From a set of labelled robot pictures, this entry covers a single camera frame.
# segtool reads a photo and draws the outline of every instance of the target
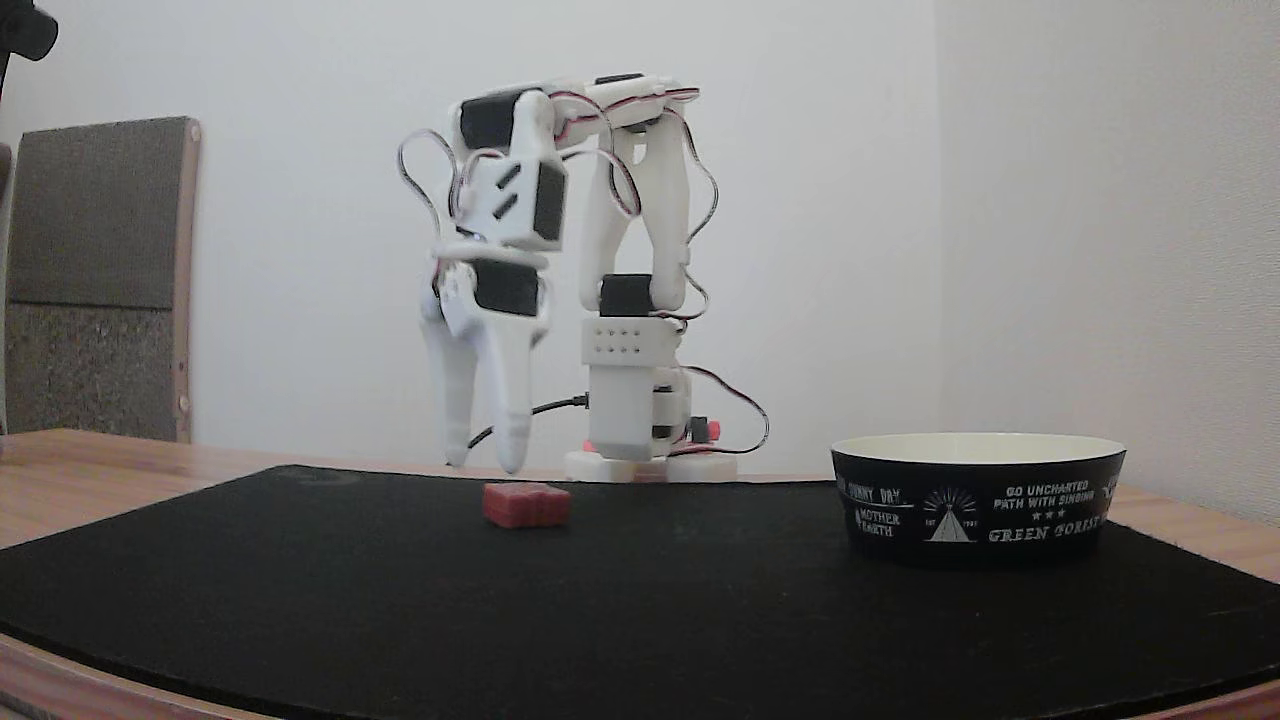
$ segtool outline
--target red toy block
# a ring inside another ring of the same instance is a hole
[[[568,523],[570,495],[547,483],[488,483],[484,516],[502,528],[554,528]]]

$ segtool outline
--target black object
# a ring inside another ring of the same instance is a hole
[[[611,274],[600,281],[602,318],[644,318],[653,313],[650,274]]]
[[[58,20],[32,0],[0,0],[0,88],[10,53],[28,60],[44,60],[56,41]]]
[[[712,442],[710,423],[704,415],[695,415],[689,419],[689,442],[694,445]]]
[[[534,202],[534,232],[547,242],[559,242],[564,223],[564,170],[550,163],[538,168],[538,196]]]
[[[538,270],[498,260],[470,263],[476,272],[476,305],[529,318],[538,314]]]
[[[483,483],[287,466],[0,551],[0,632],[306,717],[1120,717],[1280,678],[1280,587],[1119,527],[1085,561],[851,553],[831,483]]]
[[[516,101],[530,90],[539,86],[516,87],[463,100],[458,110],[458,131],[467,147],[511,147],[511,131],[515,124]]]
[[[617,76],[600,76],[595,78],[595,85],[609,85],[611,82],[622,82],[625,79],[635,79],[637,77],[644,77],[644,73],[622,73]]]
[[[910,437],[936,445],[947,434]],[[1015,457],[1028,443],[1048,442],[1052,448],[1057,439],[1091,441],[1028,434],[950,437],[948,442],[960,446],[998,442]],[[867,456],[850,450],[850,443],[836,443],[831,455],[849,538],[872,555],[931,566],[1025,565],[1088,553],[1106,523],[1125,455],[1117,443],[1092,442],[1105,454],[954,464]]]

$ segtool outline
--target black mat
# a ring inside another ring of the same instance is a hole
[[[0,630],[287,717],[1119,717],[1280,678],[1280,585],[1119,527],[1053,569],[852,556],[829,484],[276,468],[0,551]]]

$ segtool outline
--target chair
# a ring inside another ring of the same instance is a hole
[[[9,432],[189,442],[198,146],[191,118],[22,137],[5,291]]]

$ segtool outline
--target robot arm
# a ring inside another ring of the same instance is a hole
[[[421,296],[451,464],[466,460],[477,361],[490,391],[499,462],[509,473],[524,464],[530,351],[550,324],[541,252],[561,249],[563,158],[575,154],[567,149],[596,135],[602,151],[579,287],[584,307],[602,315],[584,327],[590,438],[607,457],[649,460],[684,436],[689,383],[675,360],[680,331],[662,311],[678,310],[685,299],[689,181],[677,109],[696,95],[671,78],[618,76],[504,88],[452,109],[448,145],[465,159],[449,188],[457,237],[433,250],[435,270]],[[644,158],[636,161],[640,146]],[[631,211],[620,213],[627,200]],[[614,275],[618,246],[636,215],[653,243],[653,274]],[[620,304],[628,316],[617,316]],[[623,336],[625,343],[596,342]]]

